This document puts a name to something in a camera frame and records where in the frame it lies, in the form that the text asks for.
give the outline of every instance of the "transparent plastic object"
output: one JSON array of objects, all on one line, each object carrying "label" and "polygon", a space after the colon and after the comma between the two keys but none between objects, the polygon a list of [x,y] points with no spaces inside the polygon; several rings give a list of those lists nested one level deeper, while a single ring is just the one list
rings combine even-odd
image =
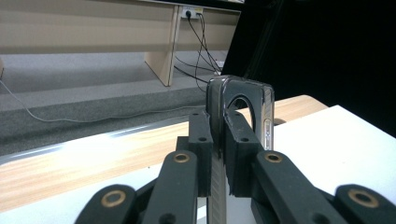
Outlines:
[{"label": "transparent plastic object", "polygon": [[221,156],[224,109],[236,100],[247,103],[252,117],[252,129],[265,150],[274,150],[274,90],[271,85],[234,76],[214,77],[206,90],[206,112],[215,148]]}]

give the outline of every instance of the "white surface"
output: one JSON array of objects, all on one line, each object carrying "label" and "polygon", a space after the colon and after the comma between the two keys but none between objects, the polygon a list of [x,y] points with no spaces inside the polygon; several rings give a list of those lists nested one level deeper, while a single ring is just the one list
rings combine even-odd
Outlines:
[{"label": "white surface", "polygon": [[[276,126],[274,137],[276,150],[285,153],[317,188],[334,194],[340,185],[358,184],[396,203],[396,139],[341,106]],[[0,223],[73,223],[99,189],[112,184],[139,189],[160,169],[160,164],[151,166],[25,205],[0,214]],[[241,207],[250,209],[250,200],[231,199],[229,206],[233,211],[228,223],[254,222],[251,212],[241,213]]]}]

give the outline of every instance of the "electrical socket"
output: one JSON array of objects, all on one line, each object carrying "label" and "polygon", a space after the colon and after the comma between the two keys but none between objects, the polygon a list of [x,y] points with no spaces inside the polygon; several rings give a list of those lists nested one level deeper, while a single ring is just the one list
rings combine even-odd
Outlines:
[{"label": "electrical socket", "polygon": [[197,13],[204,13],[204,8],[203,7],[183,7],[183,11],[181,13],[181,18],[187,19],[186,12],[189,11],[191,13],[190,19],[199,19],[199,16]]}]

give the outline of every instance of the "desk leg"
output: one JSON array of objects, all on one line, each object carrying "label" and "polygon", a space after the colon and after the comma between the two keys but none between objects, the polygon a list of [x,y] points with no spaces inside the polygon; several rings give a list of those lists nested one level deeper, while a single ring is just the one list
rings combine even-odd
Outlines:
[{"label": "desk leg", "polygon": [[145,53],[146,63],[155,73],[155,75],[157,75],[157,77],[160,79],[164,86],[172,85],[172,75],[175,59],[174,54],[176,52],[180,18],[180,6],[175,6],[167,51],[155,51]]}]

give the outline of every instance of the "wooden surface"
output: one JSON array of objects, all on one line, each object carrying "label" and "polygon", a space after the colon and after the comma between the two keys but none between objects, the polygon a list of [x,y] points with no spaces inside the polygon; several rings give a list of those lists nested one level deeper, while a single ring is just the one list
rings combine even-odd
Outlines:
[{"label": "wooden surface", "polygon": [[[298,96],[276,102],[275,117],[290,121],[327,108]],[[106,135],[64,143],[64,148],[0,166],[0,212],[163,162],[187,136],[188,122],[110,138]]]}]

